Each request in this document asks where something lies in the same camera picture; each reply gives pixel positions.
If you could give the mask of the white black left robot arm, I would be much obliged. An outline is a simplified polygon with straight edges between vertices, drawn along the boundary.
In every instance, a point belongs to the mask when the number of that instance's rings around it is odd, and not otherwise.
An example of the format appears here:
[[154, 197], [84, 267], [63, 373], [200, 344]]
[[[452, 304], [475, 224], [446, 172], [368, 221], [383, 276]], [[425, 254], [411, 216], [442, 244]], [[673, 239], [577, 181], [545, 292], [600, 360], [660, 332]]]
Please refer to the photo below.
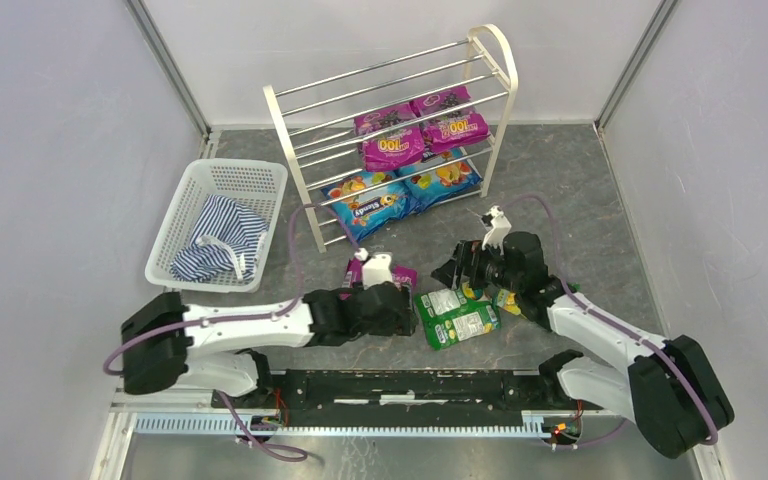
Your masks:
[[410, 336], [416, 329], [408, 288], [392, 282], [314, 290], [270, 305], [184, 304], [162, 293], [120, 328], [113, 353], [129, 395], [174, 386], [240, 397], [271, 386], [261, 347], [339, 347], [363, 336]]

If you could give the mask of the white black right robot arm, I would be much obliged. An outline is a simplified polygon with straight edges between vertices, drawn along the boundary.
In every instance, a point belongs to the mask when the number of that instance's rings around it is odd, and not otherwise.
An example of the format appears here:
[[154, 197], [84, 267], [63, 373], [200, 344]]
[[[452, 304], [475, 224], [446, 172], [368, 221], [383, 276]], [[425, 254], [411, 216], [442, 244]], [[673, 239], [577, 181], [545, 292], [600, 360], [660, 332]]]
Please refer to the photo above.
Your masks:
[[526, 319], [597, 356], [567, 350], [540, 366], [559, 394], [603, 407], [633, 423], [662, 456], [713, 444], [735, 419], [702, 346], [640, 330], [595, 307], [553, 275], [539, 237], [508, 234], [500, 246], [461, 241], [432, 273], [447, 287], [494, 287], [515, 297]]

